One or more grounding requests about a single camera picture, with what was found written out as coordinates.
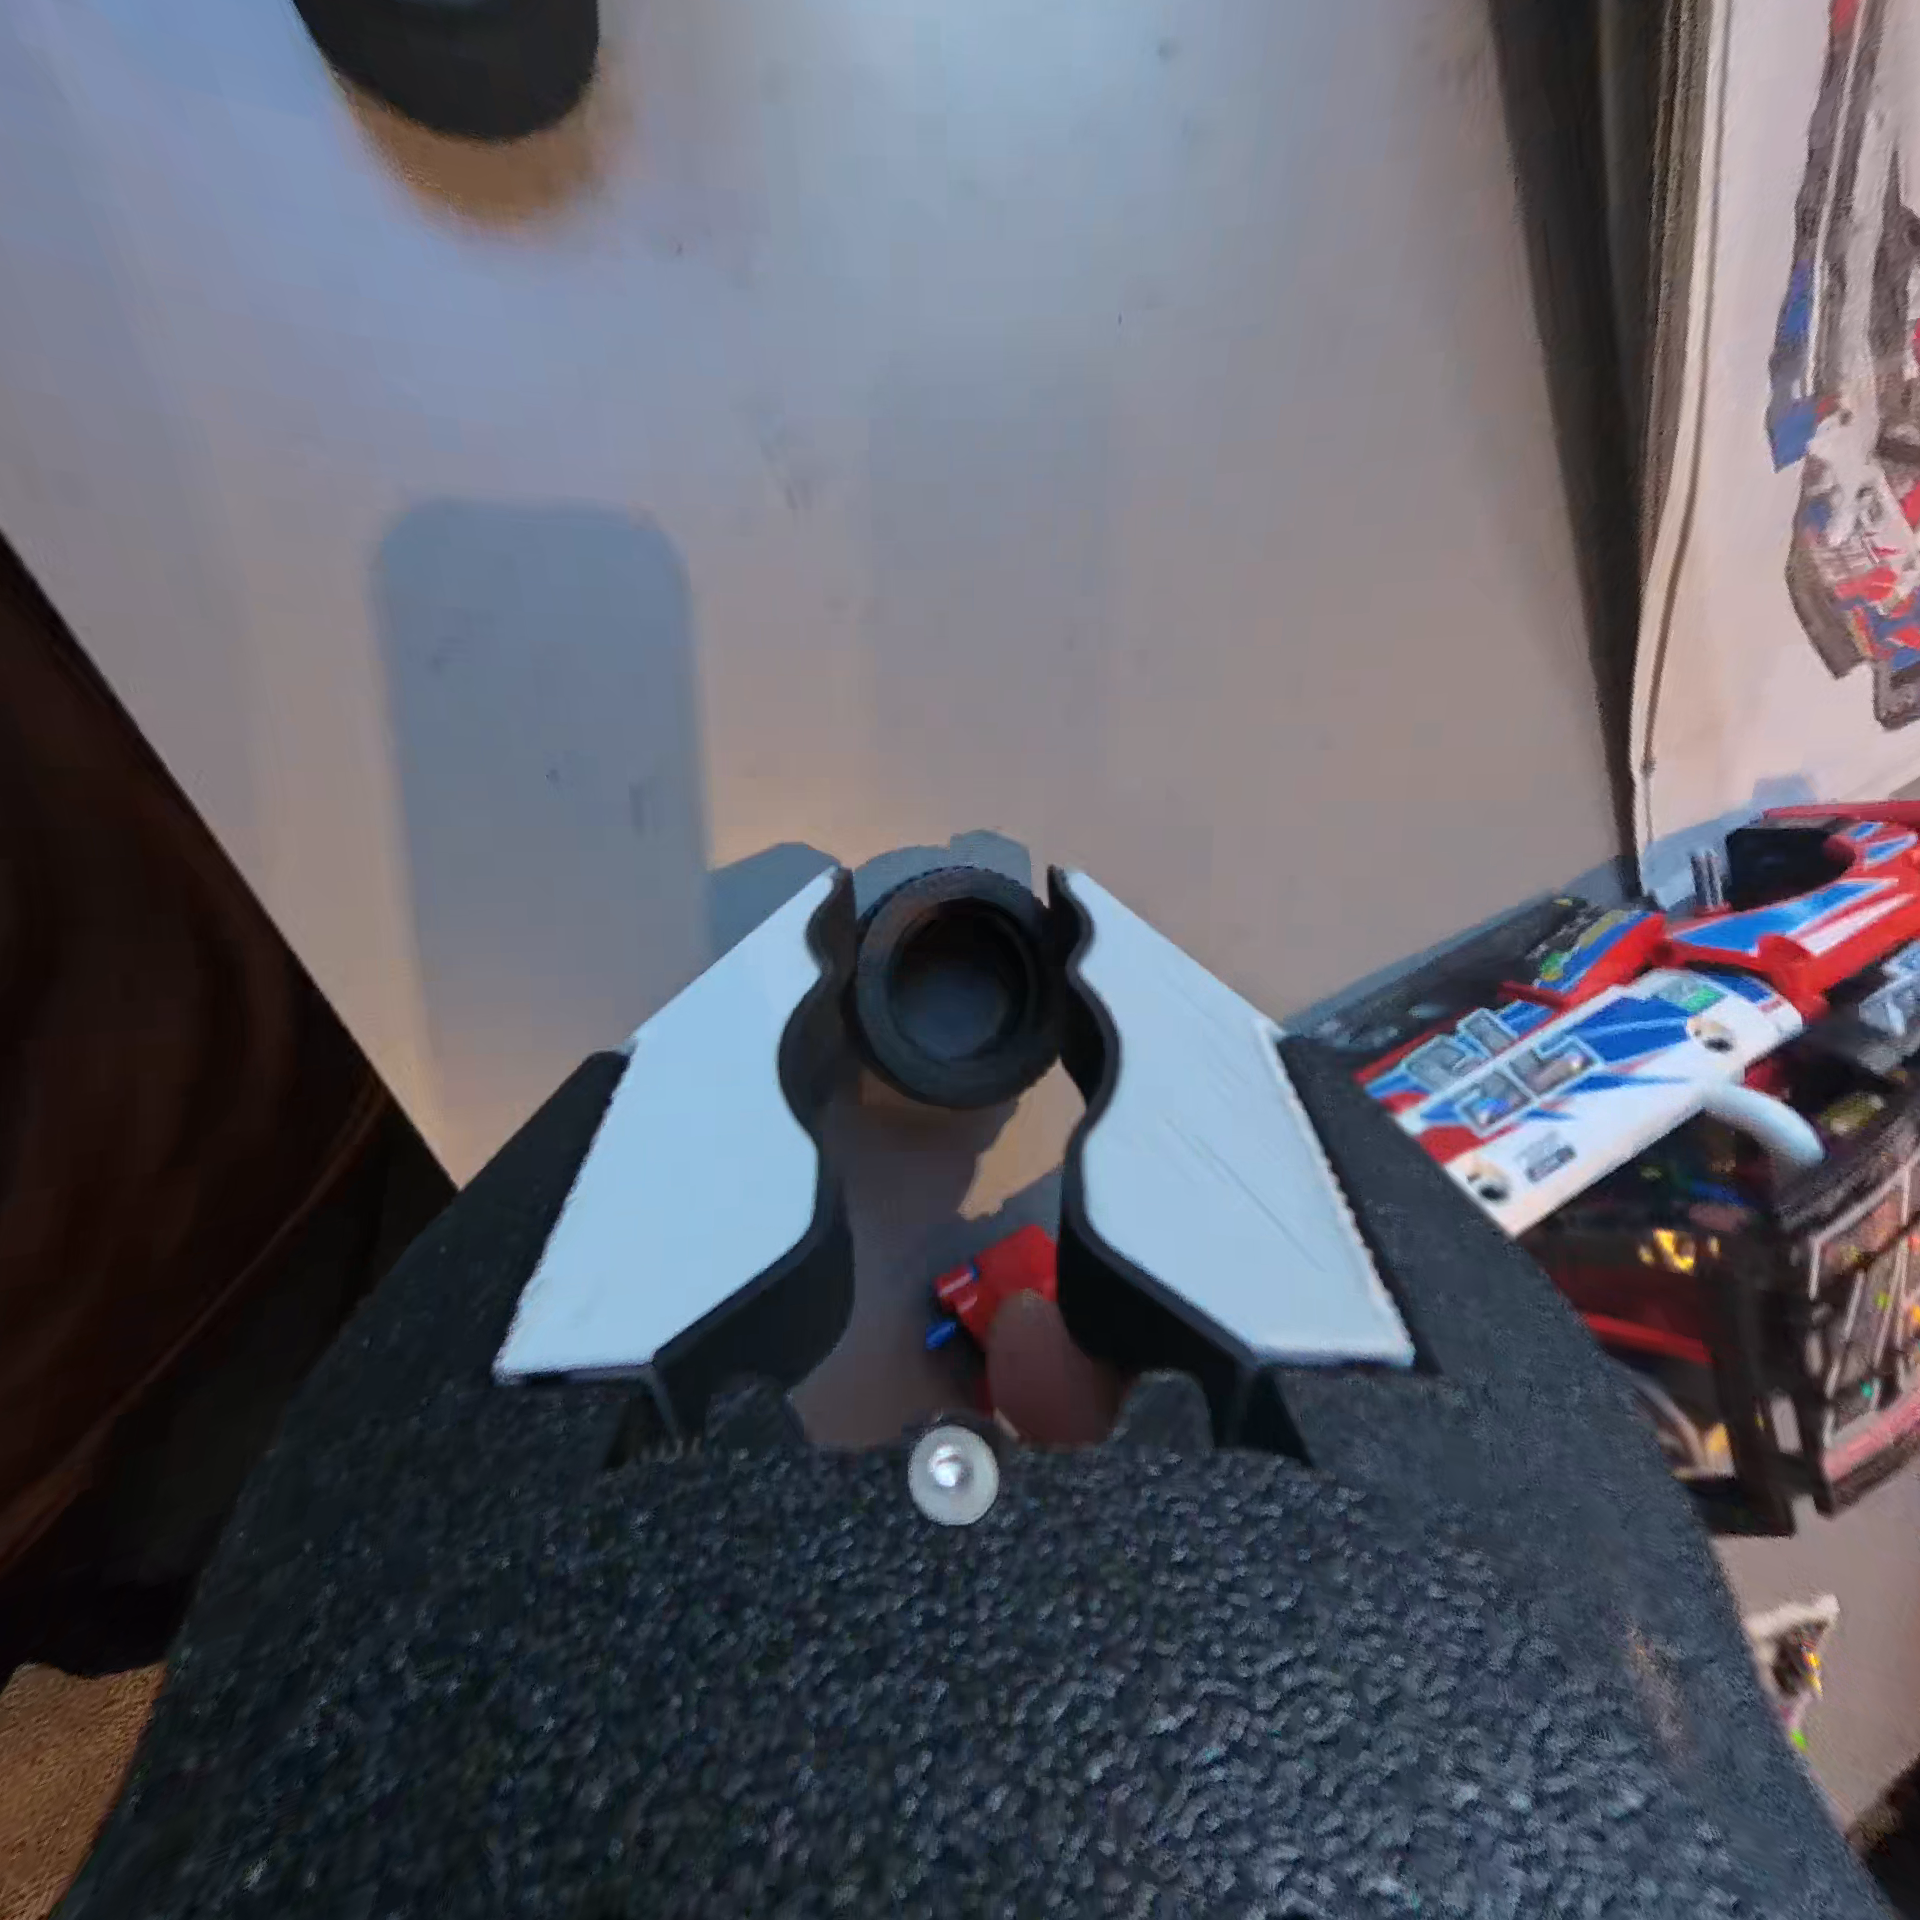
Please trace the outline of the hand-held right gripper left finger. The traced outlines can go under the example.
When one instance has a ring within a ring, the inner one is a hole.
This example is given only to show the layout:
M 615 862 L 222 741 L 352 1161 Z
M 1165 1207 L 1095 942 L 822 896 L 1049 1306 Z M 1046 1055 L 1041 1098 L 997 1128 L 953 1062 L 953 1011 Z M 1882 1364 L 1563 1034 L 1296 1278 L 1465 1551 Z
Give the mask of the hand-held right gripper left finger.
M 807 1014 L 837 1014 L 850 932 L 853 875 L 824 869 L 631 1034 L 497 1385 L 665 1380 L 800 1252 L 822 1150 L 785 1049 Z

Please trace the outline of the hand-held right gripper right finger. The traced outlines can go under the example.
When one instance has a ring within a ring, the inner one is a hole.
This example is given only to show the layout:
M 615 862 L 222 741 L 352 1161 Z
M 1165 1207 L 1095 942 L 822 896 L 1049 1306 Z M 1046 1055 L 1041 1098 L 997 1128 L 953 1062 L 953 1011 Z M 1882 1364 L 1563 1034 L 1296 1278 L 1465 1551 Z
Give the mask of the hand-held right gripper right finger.
M 1091 875 L 1054 869 L 1092 1024 L 1062 1241 L 1245 1371 L 1405 1372 L 1419 1345 L 1285 1066 L 1285 1031 Z

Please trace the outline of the red brick piece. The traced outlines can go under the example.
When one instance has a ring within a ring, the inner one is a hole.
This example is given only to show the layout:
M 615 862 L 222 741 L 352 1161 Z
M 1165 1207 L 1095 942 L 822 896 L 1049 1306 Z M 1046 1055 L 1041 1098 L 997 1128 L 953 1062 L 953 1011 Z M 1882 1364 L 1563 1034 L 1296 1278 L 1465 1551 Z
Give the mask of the red brick piece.
M 972 1404 L 988 1419 L 997 1401 L 988 1383 L 988 1345 L 1009 1303 L 1033 1294 L 1053 1303 L 1059 1290 L 1054 1237 L 1033 1223 L 979 1249 L 928 1286 L 925 1353 L 960 1368 Z

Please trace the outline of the toy brick race car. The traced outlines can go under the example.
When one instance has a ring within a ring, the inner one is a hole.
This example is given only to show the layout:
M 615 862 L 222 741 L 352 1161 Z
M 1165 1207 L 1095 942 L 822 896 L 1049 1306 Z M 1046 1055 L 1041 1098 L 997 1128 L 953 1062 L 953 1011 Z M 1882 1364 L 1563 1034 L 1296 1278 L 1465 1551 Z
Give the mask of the toy brick race car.
M 1539 1265 L 1720 1532 L 1916 1459 L 1918 806 L 1763 811 L 1690 890 L 1520 909 L 1320 1036 Z

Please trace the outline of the grey desk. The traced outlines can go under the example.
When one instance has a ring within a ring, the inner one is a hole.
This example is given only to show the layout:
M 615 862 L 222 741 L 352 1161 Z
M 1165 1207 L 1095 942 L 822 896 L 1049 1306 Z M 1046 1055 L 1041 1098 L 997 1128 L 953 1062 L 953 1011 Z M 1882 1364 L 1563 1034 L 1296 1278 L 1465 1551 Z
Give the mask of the grey desk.
M 4 537 L 468 1183 L 824 861 L 1287 1018 L 1623 852 L 1491 4 L 4 4 Z

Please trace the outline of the person's right hand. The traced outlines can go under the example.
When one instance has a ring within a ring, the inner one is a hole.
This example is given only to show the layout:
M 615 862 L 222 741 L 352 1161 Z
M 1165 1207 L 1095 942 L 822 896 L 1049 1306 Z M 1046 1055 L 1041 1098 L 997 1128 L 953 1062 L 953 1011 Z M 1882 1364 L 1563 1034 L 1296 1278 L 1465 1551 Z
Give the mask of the person's right hand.
M 1009 1298 L 982 1359 L 997 1416 L 1022 1442 L 1092 1449 L 1113 1434 L 1129 1380 L 1077 1343 L 1054 1300 L 1035 1290 Z

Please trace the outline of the person's brown clothing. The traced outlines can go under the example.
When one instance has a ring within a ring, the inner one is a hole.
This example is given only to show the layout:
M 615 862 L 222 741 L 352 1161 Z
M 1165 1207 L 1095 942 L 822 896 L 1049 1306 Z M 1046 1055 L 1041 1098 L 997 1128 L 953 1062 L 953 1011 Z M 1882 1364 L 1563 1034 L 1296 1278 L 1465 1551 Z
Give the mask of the person's brown clothing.
M 161 1663 L 453 1183 L 3 548 L 3 1678 Z

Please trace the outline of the building instruction booklet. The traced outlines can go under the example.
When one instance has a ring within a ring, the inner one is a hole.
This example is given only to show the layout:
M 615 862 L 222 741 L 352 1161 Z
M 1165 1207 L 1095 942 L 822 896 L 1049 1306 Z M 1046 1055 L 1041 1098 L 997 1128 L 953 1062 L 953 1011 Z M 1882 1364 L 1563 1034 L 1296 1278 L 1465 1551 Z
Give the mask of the building instruction booklet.
M 1918 6 L 1488 4 L 1623 859 L 1916 796 Z

